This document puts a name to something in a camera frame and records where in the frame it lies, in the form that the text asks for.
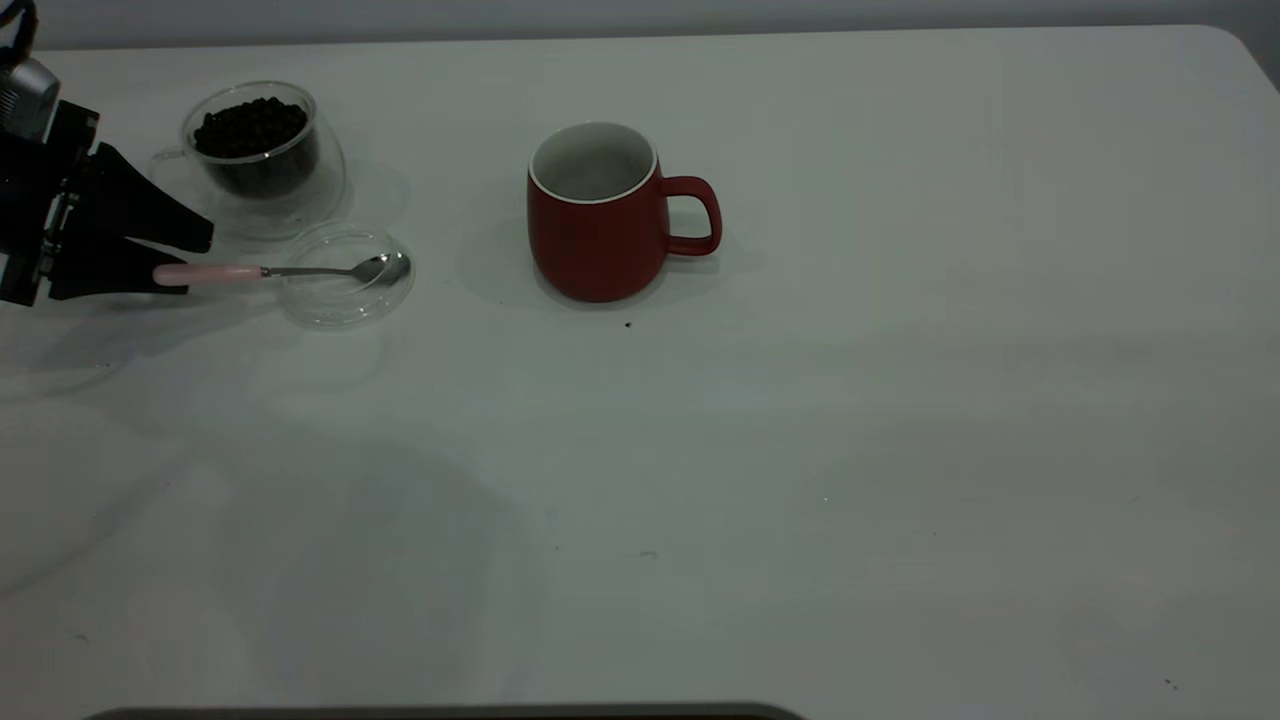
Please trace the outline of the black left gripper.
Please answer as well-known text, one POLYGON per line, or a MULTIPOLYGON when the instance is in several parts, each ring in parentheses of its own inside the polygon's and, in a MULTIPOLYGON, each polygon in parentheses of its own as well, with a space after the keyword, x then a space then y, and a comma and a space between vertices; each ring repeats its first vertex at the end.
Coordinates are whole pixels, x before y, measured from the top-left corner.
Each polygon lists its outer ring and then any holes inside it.
POLYGON ((179 258, 132 240, 87 238, 58 254, 69 208, 68 186, 87 159, 84 213, 93 228, 187 252, 207 252, 212 246, 214 224, 160 190, 110 143, 99 143, 90 156, 99 122, 96 111, 60 101, 45 138, 3 132, 4 302, 32 306, 50 272, 47 296, 52 300, 189 292, 186 286, 154 281, 156 266, 182 265, 179 258))

